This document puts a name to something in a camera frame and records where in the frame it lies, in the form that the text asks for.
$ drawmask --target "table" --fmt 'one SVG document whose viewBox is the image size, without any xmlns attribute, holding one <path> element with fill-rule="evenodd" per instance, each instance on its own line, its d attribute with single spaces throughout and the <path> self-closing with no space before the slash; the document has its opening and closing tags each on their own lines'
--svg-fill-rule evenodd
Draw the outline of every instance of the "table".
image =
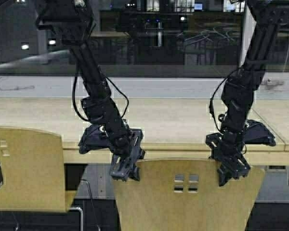
<svg viewBox="0 0 289 231">
<path fill-rule="evenodd" d="M 289 100 L 257 101 L 253 108 L 270 124 L 289 152 Z"/>
<path fill-rule="evenodd" d="M 115 101 L 122 112 L 125 101 Z M 248 145 L 246 158 L 250 164 L 289 166 L 289 143 L 285 143 L 288 140 L 284 134 L 287 129 L 282 128 L 282 123 L 275 123 L 282 118 L 281 112 L 278 114 L 277 111 L 285 110 L 284 106 L 288 104 L 289 101 L 275 104 L 274 101 L 260 100 L 255 104 L 249 118 L 267 123 L 276 135 L 277 145 Z M 144 132 L 142 147 L 146 150 L 145 158 L 207 158 L 210 149 L 205 144 L 205 136 L 217 131 L 210 118 L 208 105 L 209 100 L 131 99 L 126 118 L 131 128 L 141 128 Z M 221 101 L 216 100 L 214 106 L 217 115 L 225 112 Z M 284 118 L 289 123 L 289 116 L 284 115 Z M 70 99 L 0 98 L 1 125 L 60 134 L 66 164 L 110 163 L 109 150 L 78 154 L 78 141 L 89 124 L 77 117 Z"/>
</svg>

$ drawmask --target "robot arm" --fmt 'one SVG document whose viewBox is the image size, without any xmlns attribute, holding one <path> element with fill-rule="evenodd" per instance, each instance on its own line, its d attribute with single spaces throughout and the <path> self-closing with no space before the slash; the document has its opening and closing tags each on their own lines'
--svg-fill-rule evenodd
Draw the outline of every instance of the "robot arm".
<svg viewBox="0 0 289 231">
<path fill-rule="evenodd" d="M 81 105 L 92 125 L 80 140 L 79 152 L 108 147 L 113 153 L 110 175 L 116 180 L 140 180 L 135 163 L 145 154 L 140 147 L 143 134 L 140 129 L 130 129 L 121 118 L 106 77 L 93 57 L 89 38 L 94 19 L 89 1 L 34 0 L 34 4 L 39 14 L 37 28 L 51 30 L 69 47 L 89 95 Z"/>
<path fill-rule="evenodd" d="M 228 110 L 220 115 L 220 133 L 208 135 L 207 145 L 211 158 L 221 162 L 218 170 L 220 186 L 229 179 L 247 176 L 250 166 L 242 150 L 248 143 L 264 143 L 275 146 L 274 135 L 261 123 L 247 120 L 254 92 L 265 74 L 265 64 L 281 25 L 289 23 L 289 1 L 247 0 L 247 5 L 256 21 L 244 64 L 230 74 L 225 82 L 222 101 Z M 212 104 L 210 112 L 214 115 Z"/>
</svg>

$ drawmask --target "glass window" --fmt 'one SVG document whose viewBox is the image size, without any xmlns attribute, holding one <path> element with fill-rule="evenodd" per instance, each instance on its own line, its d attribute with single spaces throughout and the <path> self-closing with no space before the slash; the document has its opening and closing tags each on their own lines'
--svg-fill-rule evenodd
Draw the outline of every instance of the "glass window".
<svg viewBox="0 0 289 231">
<path fill-rule="evenodd" d="M 107 76 L 225 77 L 237 68 L 244 2 L 89 2 L 96 22 L 89 42 Z M 0 75 L 73 75 L 68 47 L 51 31 L 38 31 L 36 18 L 28 0 L 0 8 Z M 289 71 L 288 45 L 289 25 L 280 29 L 270 71 Z"/>
</svg>

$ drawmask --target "square hole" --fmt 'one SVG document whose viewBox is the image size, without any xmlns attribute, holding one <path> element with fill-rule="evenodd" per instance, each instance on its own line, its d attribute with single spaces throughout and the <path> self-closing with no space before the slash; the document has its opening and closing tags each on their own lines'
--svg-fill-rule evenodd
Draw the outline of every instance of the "square hole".
<svg viewBox="0 0 289 231">
<path fill-rule="evenodd" d="M 183 185 L 175 185 L 173 191 L 176 193 L 183 193 L 184 186 Z"/>
<path fill-rule="evenodd" d="M 188 186 L 188 192 L 189 193 L 197 193 L 198 192 L 198 186 L 195 184 L 191 184 Z"/>
<path fill-rule="evenodd" d="M 198 183 L 199 182 L 199 176 L 197 174 L 190 174 L 189 175 L 189 182 L 190 183 Z"/>
<path fill-rule="evenodd" d="M 0 148 L 6 148 L 8 145 L 6 143 L 6 140 L 0 140 Z"/>
<path fill-rule="evenodd" d="M 174 182 L 183 182 L 184 181 L 184 174 L 176 174 L 174 177 Z"/>
<path fill-rule="evenodd" d="M 9 150 L 2 150 L 3 156 L 10 156 Z"/>
</svg>

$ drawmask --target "monitor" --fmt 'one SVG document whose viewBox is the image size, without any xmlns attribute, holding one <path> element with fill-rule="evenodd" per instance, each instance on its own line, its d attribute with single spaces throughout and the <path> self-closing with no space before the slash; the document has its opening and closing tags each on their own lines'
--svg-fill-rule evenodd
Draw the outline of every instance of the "monitor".
<svg viewBox="0 0 289 231">
<path fill-rule="evenodd" d="M 194 9 L 195 11 L 203 11 L 203 3 L 195 2 Z"/>
</svg>

